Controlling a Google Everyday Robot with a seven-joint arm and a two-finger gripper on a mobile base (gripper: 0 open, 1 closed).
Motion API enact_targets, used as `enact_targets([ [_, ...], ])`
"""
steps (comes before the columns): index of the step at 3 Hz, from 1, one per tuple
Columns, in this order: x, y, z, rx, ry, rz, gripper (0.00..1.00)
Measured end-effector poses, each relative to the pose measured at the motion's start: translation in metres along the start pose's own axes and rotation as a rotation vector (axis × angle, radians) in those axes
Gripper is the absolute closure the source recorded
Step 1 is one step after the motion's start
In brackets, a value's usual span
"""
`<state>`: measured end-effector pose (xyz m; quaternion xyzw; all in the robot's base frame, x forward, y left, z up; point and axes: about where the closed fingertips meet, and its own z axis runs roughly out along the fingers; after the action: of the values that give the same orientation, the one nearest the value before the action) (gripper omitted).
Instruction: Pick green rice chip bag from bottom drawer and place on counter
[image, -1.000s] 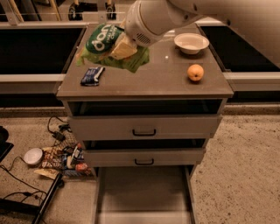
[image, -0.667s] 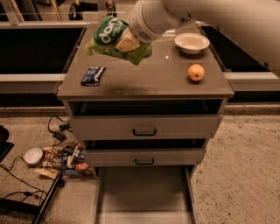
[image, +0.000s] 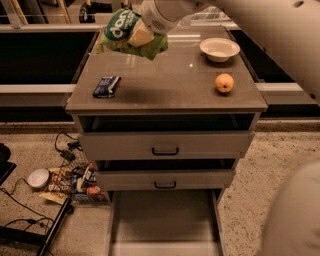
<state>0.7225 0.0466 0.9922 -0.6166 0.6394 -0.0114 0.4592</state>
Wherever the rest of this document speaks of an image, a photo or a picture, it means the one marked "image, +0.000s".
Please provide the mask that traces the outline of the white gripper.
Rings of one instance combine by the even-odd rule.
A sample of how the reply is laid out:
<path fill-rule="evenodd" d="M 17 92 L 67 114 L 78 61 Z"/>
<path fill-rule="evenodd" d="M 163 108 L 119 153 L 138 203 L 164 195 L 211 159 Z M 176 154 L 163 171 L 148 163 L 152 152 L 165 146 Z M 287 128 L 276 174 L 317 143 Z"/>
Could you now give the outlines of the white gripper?
<path fill-rule="evenodd" d="M 185 16 L 209 6 L 207 0 L 143 0 L 141 18 L 130 32 L 128 43 L 140 47 L 154 39 L 154 32 L 164 34 Z"/>

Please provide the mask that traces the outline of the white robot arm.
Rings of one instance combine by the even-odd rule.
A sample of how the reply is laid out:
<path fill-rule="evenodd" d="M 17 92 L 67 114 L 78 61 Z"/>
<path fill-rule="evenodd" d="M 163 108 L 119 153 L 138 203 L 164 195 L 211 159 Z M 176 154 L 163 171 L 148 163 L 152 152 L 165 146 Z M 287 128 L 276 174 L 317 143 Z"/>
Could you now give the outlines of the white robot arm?
<path fill-rule="evenodd" d="M 309 95 L 320 100 L 319 0 L 203 0 L 235 22 Z M 280 188 L 259 256 L 320 256 L 320 161 L 294 171 Z"/>

